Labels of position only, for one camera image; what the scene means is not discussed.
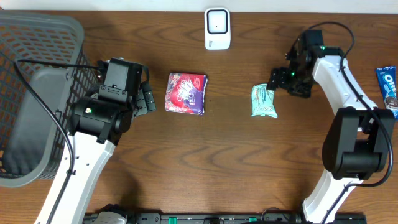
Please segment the red purple snack bag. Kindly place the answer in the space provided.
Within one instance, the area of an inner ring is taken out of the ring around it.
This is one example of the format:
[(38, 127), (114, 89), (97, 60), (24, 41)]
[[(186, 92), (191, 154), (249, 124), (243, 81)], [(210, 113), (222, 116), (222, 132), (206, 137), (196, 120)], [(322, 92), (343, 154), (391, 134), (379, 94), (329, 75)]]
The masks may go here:
[(204, 74), (170, 73), (165, 92), (165, 110), (204, 115), (207, 83), (208, 78)]

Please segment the light teal snack packet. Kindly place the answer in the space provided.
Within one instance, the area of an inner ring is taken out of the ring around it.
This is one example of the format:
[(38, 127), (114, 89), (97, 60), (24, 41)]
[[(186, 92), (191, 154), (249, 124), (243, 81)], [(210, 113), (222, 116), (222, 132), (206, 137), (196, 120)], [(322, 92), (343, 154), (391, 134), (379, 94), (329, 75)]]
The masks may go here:
[(252, 116), (270, 116), (278, 118), (274, 107), (274, 90), (268, 90), (267, 84), (254, 85), (251, 92)]

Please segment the blue snack wrapper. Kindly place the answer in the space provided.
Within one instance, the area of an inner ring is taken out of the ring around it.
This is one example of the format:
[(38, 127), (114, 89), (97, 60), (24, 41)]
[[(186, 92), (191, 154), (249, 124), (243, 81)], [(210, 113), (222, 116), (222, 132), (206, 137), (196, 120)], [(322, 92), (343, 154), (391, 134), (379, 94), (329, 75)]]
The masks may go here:
[(396, 67), (388, 66), (375, 69), (379, 82), (379, 87), (386, 109), (392, 111), (397, 120), (397, 86), (396, 86)]

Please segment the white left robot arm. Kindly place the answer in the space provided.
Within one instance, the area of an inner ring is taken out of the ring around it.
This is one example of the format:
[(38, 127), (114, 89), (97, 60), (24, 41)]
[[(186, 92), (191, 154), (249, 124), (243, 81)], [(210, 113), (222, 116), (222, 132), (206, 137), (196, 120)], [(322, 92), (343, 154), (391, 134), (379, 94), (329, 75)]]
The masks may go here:
[(112, 58), (100, 61), (104, 81), (70, 108), (68, 134), (57, 174), (37, 223), (82, 223), (98, 178), (136, 116), (155, 111), (147, 66)]

